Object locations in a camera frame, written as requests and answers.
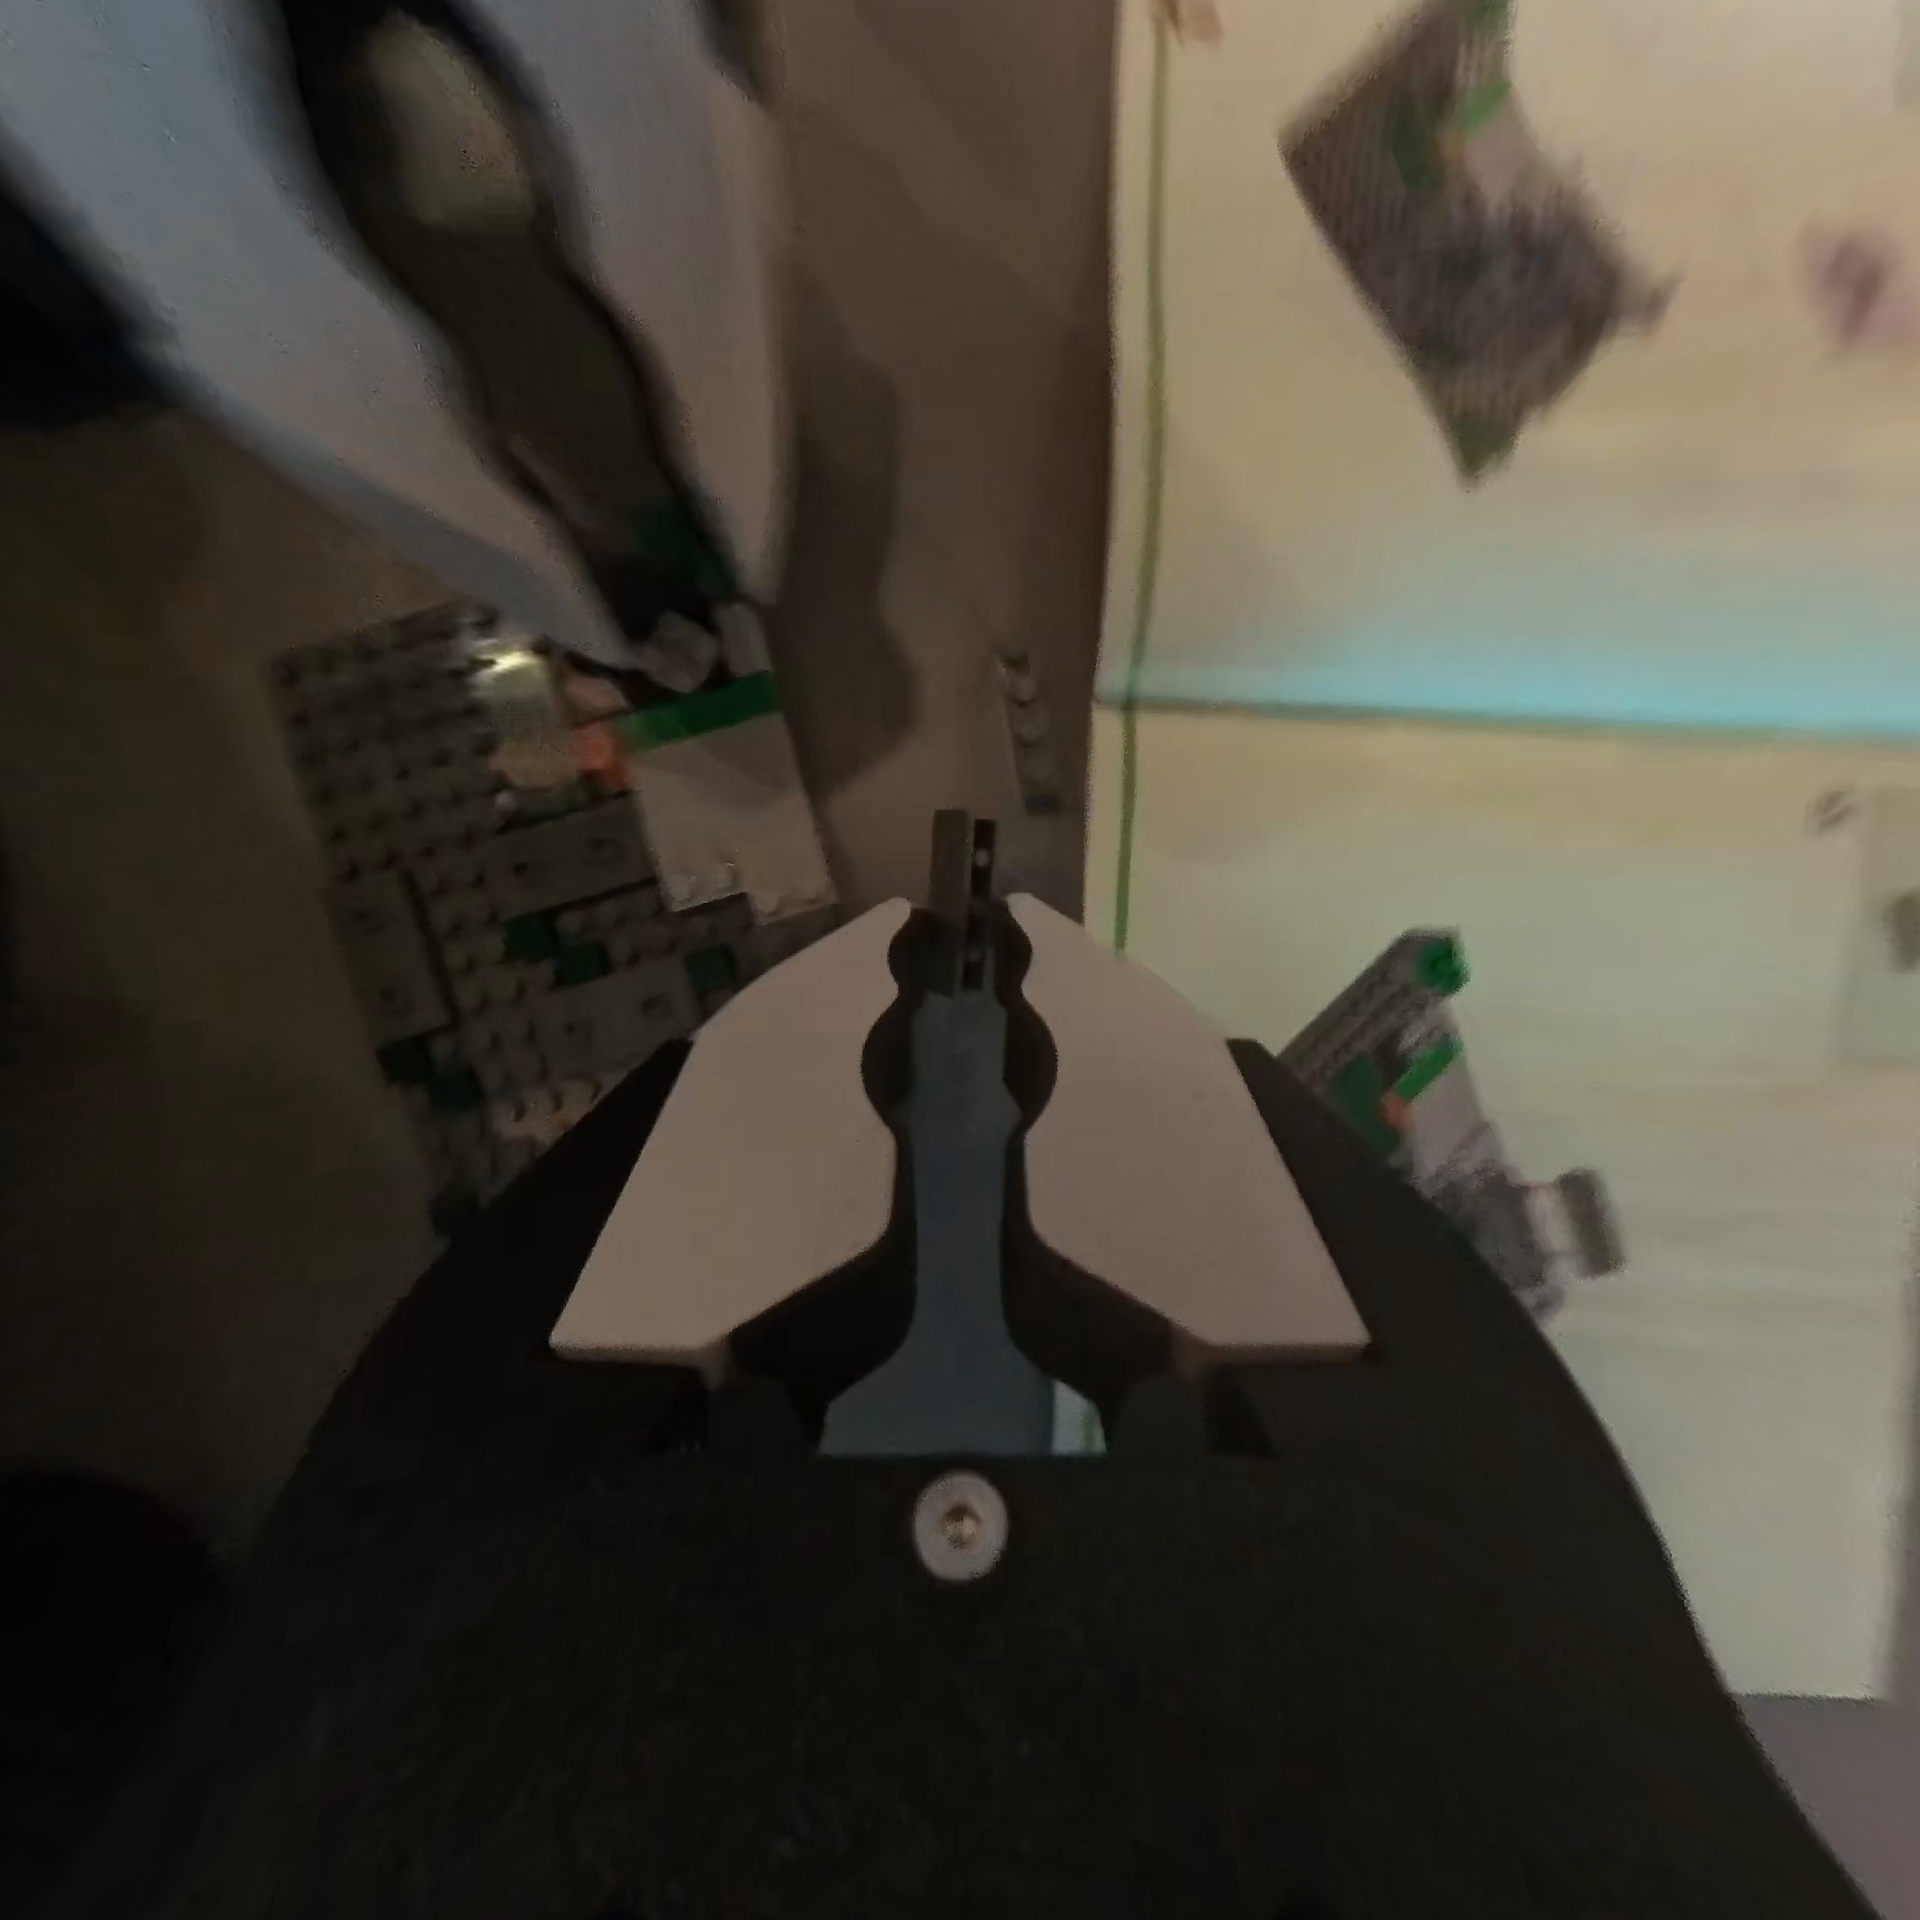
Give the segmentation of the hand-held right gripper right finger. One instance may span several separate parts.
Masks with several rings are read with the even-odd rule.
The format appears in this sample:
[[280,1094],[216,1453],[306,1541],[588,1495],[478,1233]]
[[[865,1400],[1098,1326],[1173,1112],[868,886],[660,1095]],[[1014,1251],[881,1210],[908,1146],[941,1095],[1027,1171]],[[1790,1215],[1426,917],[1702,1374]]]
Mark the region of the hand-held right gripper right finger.
[[1054,1056],[1024,1137],[1041,1247],[1198,1354],[1363,1354],[1354,1297],[1227,1040],[1045,902],[1005,907]]

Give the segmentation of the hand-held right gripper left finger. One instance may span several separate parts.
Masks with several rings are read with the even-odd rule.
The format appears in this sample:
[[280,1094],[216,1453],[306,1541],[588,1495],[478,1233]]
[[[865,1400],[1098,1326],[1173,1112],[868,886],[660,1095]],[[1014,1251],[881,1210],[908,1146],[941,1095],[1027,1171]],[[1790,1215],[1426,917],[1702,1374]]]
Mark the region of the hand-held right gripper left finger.
[[897,1007],[913,912],[866,911],[704,1024],[548,1336],[555,1357],[715,1366],[881,1243],[897,1139],[861,1056]]

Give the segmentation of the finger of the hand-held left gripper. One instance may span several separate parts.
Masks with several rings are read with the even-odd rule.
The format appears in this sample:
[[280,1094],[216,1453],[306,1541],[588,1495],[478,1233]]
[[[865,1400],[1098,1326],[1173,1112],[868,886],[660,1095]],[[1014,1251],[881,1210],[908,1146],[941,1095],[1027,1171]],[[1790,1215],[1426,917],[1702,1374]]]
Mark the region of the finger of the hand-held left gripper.
[[534,553],[496,606],[765,602],[784,563],[784,184],[754,6],[451,6],[470,85],[448,374]]
[[4,2],[4,165],[180,405],[458,593],[624,666],[429,328],[324,210],[285,66],[253,6]]

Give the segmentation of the dark grey toy brick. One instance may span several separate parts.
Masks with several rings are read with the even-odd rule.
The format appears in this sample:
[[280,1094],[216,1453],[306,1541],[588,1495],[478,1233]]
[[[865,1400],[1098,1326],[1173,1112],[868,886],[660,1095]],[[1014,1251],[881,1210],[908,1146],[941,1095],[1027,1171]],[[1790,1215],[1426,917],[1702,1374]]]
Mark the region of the dark grey toy brick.
[[1000,949],[1000,827],[962,808],[931,819],[928,898],[933,921],[928,991],[949,999],[992,986]]

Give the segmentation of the grey brick baseplate model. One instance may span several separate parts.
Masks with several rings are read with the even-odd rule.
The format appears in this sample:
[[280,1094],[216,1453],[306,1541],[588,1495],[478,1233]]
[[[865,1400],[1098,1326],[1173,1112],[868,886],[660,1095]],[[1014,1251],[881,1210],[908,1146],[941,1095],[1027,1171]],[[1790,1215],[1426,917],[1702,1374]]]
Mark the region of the grey brick baseplate model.
[[456,1235],[621,1077],[844,911],[752,614],[667,683],[486,608],[281,656],[281,731],[374,1067]]

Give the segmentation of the brick instruction booklet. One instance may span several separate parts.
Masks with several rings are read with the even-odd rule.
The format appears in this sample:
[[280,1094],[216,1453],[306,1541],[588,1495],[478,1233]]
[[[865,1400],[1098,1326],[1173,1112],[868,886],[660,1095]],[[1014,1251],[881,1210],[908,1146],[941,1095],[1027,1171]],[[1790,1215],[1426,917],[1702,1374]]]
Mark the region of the brick instruction booklet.
[[1088,917],[1510,1191],[1738,1693],[1916,1690],[1916,6],[1120,6]]

